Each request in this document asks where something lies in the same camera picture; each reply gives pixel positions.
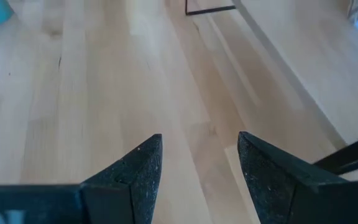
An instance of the wooden floor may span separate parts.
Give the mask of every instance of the wooden floor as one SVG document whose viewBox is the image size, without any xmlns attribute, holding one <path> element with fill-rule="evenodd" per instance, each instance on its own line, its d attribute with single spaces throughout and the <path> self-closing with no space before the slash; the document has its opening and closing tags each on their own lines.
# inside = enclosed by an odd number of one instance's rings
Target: wooden floor
<svg viewBox="0 0 358 224">
<path fill-rule="evenodd" d="M 236 141 L 309 162 L 327 132 L 237 11 L 182 0 L 12 0 L 0 26 L 0 184 L 80 182 L 163 134 L 154 223 L 258 223 Z"/>
</svg>

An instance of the light wood floor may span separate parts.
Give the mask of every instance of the light wood floor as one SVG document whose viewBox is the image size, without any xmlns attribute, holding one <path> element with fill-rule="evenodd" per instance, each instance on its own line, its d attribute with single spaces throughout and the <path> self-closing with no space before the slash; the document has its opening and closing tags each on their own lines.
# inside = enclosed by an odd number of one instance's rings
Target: light wood floor
<svg viewBox="0 0 358 224">
<path fill-rule="evenodd" d="M 236 141 L 313 162 L 343 142 L 237 11 L 182 0 L 12 0 L 0 26 L 0 184 L 80 182 L 154 133 L 154 223 L 257 223 Z"/>
</svg>

